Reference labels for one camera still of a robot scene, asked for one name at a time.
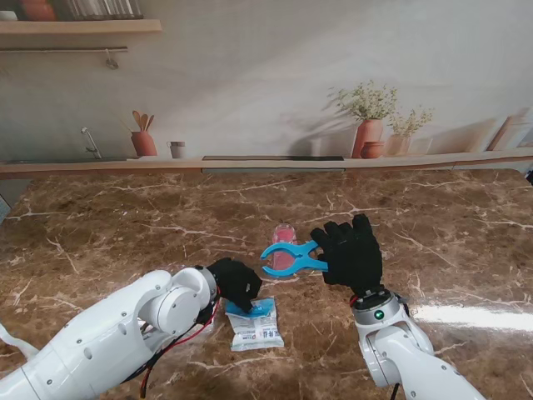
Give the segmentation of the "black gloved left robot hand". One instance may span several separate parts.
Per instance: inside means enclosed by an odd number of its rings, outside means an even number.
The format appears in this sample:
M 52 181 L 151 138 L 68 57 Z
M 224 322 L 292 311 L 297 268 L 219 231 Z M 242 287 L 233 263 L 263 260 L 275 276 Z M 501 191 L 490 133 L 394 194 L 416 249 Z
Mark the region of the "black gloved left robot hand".
M 243 262 L 225 257 L 214 262 L 207 270 L 215 278 L 223 298 L 245 313 L 252 310 L 252 300 L 257 298 L 262 286 L 262 280 L 253 269 Z

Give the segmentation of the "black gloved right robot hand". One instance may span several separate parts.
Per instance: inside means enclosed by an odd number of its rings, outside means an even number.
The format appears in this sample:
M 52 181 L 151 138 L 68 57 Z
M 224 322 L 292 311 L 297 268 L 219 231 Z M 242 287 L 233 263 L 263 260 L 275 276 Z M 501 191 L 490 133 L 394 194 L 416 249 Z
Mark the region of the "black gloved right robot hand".
M 322 250 L 318 259 L 327 263 L 326 284 L 348 287 L 358 298 L 381 289 L 382 255 L 366 214 L 342 224 L 327 222 L 311 231 L 311 239 Z

